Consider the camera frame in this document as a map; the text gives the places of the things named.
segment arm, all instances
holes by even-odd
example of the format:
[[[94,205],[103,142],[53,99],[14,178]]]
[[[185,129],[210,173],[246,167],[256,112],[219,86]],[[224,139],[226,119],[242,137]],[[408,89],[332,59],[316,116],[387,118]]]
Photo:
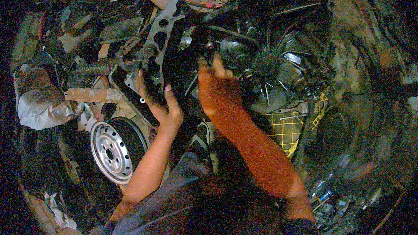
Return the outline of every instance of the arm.
[[[252,122],[241,105],[237,80],[225,70],[219,54],[213,69],[199,61],[199,99],[206,115],[233,142],[259,184],[271,195],[284,197],[289,219],[313,220],[303,186],[285,154]]]
[[[137,89],[147,102],[151,112],[160,122],[155,140],[139,162],[129,184],[124,192],[121,203],[116,207],[110,221],[116,222],[124,217],[140,201],[151,192],[157,190],[161,184],[165,168],[169,159],[171,144],[183,122],[184,114],[171,91],[171,86],[165,88],[164,95],[169,109],[160,106],[148,95],[143,72],[137,78]]]

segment hand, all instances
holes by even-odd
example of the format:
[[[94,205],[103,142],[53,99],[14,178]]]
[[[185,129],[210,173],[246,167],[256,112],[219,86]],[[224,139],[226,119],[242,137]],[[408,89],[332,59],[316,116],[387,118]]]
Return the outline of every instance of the hand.
[[[203,58],[199,59],[199,67],[199,100],[212,121],[214,117],[228,117],[244,111],[238,79],[232,71],[224,69],[219,53],[214,54],[212,68]]]
[[[160,122],[159,130],[171,131],[177,133],[181,124],[184,120],[184,113],[179,107],[177,100],[171,90],[171,85],[167,85],[164,90],[165,100],[167,101],[167,106],[162,106],[152,98],[145,86],[144,82],[144,72],[139,71],[135,87],[139,92],[139,95],[145,100],[151,112]]]

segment steel wheel rim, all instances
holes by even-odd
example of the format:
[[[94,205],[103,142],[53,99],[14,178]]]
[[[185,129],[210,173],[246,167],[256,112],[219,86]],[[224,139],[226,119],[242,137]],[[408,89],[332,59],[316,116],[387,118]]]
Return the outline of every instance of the steel wheel rim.
[[[108,123],[96,122],[91,128],[90,147],[101,172],[112,182],[128,184],[132,177],[132,160],[125,142]]]

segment car part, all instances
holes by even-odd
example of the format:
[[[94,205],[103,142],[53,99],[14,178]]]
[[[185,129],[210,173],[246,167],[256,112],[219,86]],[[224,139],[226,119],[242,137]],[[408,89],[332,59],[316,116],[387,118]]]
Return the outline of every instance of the car part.
[[[99,169],[119,185],[128,184],[147,150],[140,129],[125,117],[96,122],[91,128],[90,145]]]

